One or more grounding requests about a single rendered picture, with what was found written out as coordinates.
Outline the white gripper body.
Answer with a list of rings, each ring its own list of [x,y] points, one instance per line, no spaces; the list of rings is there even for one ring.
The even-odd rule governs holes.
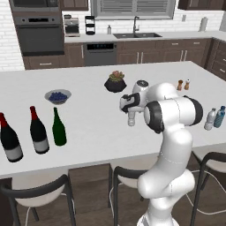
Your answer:
[[[128,125],[134,126],[135,125],[135,114],[136,114],[136,108],[132,107],[128,109]]]

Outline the black plant pot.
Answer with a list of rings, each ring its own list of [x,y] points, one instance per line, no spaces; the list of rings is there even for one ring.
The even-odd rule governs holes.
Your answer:
[[[108,79],[104,86],[112,93],[122,92],[127,87],[123,79],[120,81],[112,81],[111,79]]]

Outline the green red succulent plant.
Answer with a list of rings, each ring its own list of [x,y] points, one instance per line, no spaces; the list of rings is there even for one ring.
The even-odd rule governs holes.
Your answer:
[[[113,71],[110,75],[109,75],[109,79],[111,81],[121,81],[124,78],[124,74],[120,71]]]

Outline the black stool with white seat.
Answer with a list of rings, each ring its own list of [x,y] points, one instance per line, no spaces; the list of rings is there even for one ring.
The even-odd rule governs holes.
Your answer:
[[[190,226],[194,226],[195,223],[200,200],[200,191],[204,189],[208,177],[211,175],[209,171],[205,171],[205,168],[226,174],[226,150],[221,148],[220,152],[211,152],[208,147],[202,147],[193,149],[192,153],[200,165],[200,173],[193,203]]]
[[[113,161],[109,164],[108,207],[111,208],[114,226],[118,225],[118,186],[136,189],[139,176],[151,169],[158,154],[149,154],[129,160]]]
[[[39,216],[36,208],[48,205],[61,194],[67,198],[69,215],[72,226],[76,226],[75,205],[72,194],[72,185],[67,170],[58,173],[38,174],[22,177],[14,177],[12,187],[7,184],[0,186],[0,191],[5,195],[11,207],[15,226],[21,226],[17,205],[32,210],[34,219],[38,222]]]

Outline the steel dishwasher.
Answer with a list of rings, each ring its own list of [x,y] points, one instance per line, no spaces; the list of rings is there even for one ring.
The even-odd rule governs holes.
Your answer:
[[[114,65],[117,45],[114,42],[91,42],[84,45],[85,66]]]

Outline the brown base cupboards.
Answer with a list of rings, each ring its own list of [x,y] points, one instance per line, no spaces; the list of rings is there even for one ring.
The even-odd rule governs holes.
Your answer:
[[[26,70],[83,67],[85,65],[82,43],[66,43],[60,56],[24,56]]]
[[[120,41],[117,44],[117,63],[149,64],[192,61],[204,67],[211,41],[211,38]]]
[[[213,38],[207,56],[206,69],[226,81],[226,41]]]

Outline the blueberries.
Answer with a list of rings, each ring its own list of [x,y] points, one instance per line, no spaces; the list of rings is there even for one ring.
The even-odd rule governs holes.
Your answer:
[[[51,96],[49,97],[49,100],[52,102],[60,102],[66,99],[67,96],[61,92],[52,93]]]

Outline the dark sink basin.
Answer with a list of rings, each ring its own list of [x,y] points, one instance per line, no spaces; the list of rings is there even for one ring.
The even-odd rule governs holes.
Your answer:
[[[113,34],[117,39],[126,39],[126,38],[156,38],[162,37],[157,33],[140,33],[140,34]]]

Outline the grey bowl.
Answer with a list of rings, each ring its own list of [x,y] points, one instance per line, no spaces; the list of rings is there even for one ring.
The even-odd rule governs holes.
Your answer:
[[[53,104],[63,104],[65,103],[70,97],[72,93],[65,89],[57,89],[51,90],[45,94],[45,99],[47,101],[52,102]]]

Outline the dark sink tap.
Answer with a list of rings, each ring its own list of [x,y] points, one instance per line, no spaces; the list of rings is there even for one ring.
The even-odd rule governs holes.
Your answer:
[[[135,34],[137,31],[139,31],[139,27],[136,26],[136,21],[139,19],[139,16],[135,16],[133,20],[133,28],[132,33]]]

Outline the dark wine bottle red cap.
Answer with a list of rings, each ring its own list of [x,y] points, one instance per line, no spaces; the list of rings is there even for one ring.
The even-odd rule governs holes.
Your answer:
[[[7,159],[10,162],[18,162],[23,158],[21,146],[17,133],[8,125],[4,114],[0,113],[1,143]]]
[[[35,106],[30,107],[31,125],[30,133],[34,144],[34,150],[37,154],[45,154],[49,151],[49,141],[44,124],[38,118]]]

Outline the black tiered stand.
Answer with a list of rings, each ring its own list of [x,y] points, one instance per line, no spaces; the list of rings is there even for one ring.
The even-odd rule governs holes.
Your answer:
[[[87,35],[95,35],[95,20],[94,16],[85,16],[85,26]]]

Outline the window with blinds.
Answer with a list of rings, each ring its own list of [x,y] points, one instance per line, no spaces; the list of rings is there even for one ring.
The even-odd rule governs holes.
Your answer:
[[[90,0],[98,20],[172,19],[176,0]]]

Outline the steel microwave oven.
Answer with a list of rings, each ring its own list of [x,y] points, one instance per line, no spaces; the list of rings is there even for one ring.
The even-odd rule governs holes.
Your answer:
[[[9,0],[12,11],[59,11],[58,0]]]

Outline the brown wall cupboard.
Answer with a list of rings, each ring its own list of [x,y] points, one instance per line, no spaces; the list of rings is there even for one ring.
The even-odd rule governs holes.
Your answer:
[[[87,11],[88,0],[59,0],[62,11]]]
[[[226,11],[226,0],[179,0],[177,8],[185,11]]]

